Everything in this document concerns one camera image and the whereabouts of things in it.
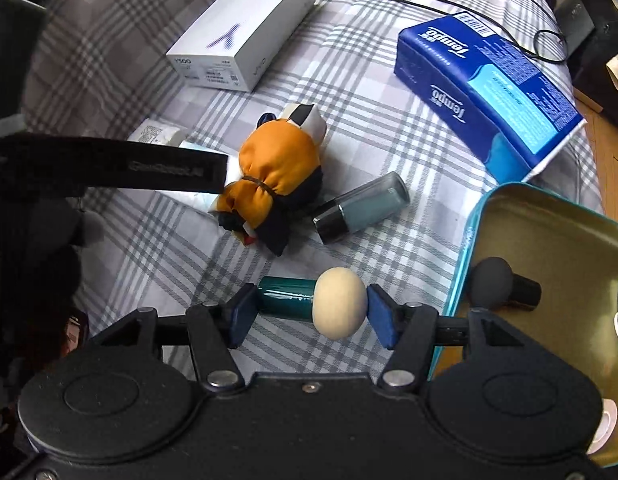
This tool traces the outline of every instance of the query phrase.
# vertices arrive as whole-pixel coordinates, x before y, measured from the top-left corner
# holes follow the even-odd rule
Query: tempo tissue pack
[[[518,49],[468,12],[401,31],[394,72],[499,184],[540,173],[585,124]]]

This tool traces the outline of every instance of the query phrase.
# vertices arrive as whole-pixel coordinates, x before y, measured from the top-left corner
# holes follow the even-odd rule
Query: wooden surface
[[[586,104],[576,101],[587,119],[585,129],[598,168],[598,181],[605,214],[618,222],[618,128]]]

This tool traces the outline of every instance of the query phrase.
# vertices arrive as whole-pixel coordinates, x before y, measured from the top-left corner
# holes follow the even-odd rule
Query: orange plush toy
[[[215,202],[218,224],[246,244],[255,235],[280,256],[289,242],[288,212],[313,202],[323,186],[326,129],[315,105],[289,105],[278,119],[264,114],[240,149],[243,177]]]

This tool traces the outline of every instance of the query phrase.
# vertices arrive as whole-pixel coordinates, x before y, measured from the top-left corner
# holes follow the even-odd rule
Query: bedspread
[[[189,128],[193,142],[236,153],[262,113],[277,114],[290,102],[315,103],[328,126],[324,195],[397,171],[411,205],[330,246],[321,244],[310,219],[299,219],[276,258],[264,247],[243,247],[212,219],[160,193],[90,190],[83,205],[103,216],[105,239],[82,251],[76,300],[89,313],[92,331],[139,306],[180,314],[202,300],[227,300],[265,275],[315,279],[333,266],[379,283],[399,302],[441,308],[467,216],[496,183],[393,74],[398,32],[439,14],[387,0],[316,0],[252,93],[188,88],[164,54],[213,1],[51,0],[23,100],[29,126],[54,135],[126,139],[142,120],[154,118]],[[536,30],[554,28],[529,0],[453,1],[498,20],[529,49]],[[560,51],[548,41],[544,54]],[[537,65],[573,100],[566,66]],[[584,131],[535,183],[601,210]],[[254,370],[377,376],[390,353],[368,323],[334,342],[311,324],[260,316],[232,352],[246,378]],[[167,349],[166,359],[193,373],[186,348]]]

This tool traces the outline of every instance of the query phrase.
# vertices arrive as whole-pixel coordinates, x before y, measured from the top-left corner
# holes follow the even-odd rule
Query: teal bottle
[[[314,288],[315,280],[265,276],[258,284],[259,314],[312,322]]]

